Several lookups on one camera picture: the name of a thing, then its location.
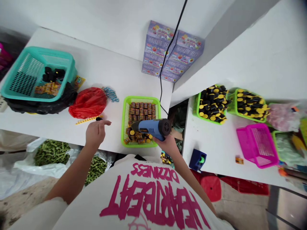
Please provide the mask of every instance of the pink basket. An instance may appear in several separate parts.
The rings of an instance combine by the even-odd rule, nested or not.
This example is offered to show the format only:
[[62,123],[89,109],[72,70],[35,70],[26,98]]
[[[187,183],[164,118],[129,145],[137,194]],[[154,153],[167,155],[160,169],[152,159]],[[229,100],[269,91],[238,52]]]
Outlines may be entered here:
[[0,70],[5,68],[12,61],[12,56],[4,50],[3,45],[0,43]]
[[258,168],[268,168],[279,163],[275,145],[266,124],[253,124],[237,129],[237,135],[244,158],[255,163]]

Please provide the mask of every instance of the person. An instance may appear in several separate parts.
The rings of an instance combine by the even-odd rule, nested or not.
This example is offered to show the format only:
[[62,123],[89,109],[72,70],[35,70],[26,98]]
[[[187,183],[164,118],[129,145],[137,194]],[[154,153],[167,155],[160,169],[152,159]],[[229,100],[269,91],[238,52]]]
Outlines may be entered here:
[[81,153],[51,189],[10,230],[28,229],[233,229],[216,217],[208,196],[191,173],[173,136],[161,142],[175,169],[127,155],[84,187],[92,158],[105,138],[107,120],[86,130]]

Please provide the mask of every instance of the black cable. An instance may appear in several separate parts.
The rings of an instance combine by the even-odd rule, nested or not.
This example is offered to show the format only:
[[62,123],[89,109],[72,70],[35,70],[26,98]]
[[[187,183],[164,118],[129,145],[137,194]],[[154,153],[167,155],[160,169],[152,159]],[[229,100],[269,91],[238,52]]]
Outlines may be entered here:
[[166,112],[167,115],[169,115],[169,114],[167,113],[167,111],[166,111],[166,110],[162,107],[162,105],[161,105],[161,98],[162,98],[162,79],[161,79],[161,72],[162,72],[162,69],[163,69],[163,67],[164,67],[164,62],[165,62],[165,59],[166,59],[166,56],[167,56],[167,52],[169,51],[169,47],[170,47],[170,45],[173,43],[173,40],[174,40],[174,38],[175,38],[175,36],[176,36],[177,30],[178,30],[178,26],[179,26],[179,23],[180,23],[180,21],[181,21],[181,17],[182,17],[182,15],[183,15],[183,11],[185,10],[185,6],[186,6],[186,3],[187,3],[187,2],[188,2],[188,0],[185,0],[185,3],[183,4],[182,10],[181,10],[181,14],[180,14],[180,17],[179,17],[179,20],[178,20],[178,23],[177,23],[177,26],[176,26],[176,29],[175,29],[175,32],[174,32],[174,36],[173,36],[172,40],[170,41],[170,44],[169,44],[169,46],[167,47],[167,50],[166,50],[166,52],[165,52],[163,64],[162,64],[161,71],[160,71],[160,75],[159,75],[159,77],[160,77],[160,85],[161,85],[160,106],[161,106],[161,108]]

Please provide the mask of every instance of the twisted blue candy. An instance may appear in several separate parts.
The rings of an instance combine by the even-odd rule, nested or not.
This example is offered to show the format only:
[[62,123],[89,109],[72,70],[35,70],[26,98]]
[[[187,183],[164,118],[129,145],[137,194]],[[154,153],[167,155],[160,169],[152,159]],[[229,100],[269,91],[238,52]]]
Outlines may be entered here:
[[112,102],[119,102],[119,99],[117,98],[116,93],[113,89],[109,87],[104,87],[103,90],[106,94],[106,97],[110,98]]

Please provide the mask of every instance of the white t-shirt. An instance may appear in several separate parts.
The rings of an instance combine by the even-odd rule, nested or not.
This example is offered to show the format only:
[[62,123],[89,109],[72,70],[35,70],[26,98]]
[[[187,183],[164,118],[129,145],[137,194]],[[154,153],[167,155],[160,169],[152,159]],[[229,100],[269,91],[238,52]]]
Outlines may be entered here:
[[170,166],[134,158],[116,164],[67,205],[57,197],[10,230],[233,229]]

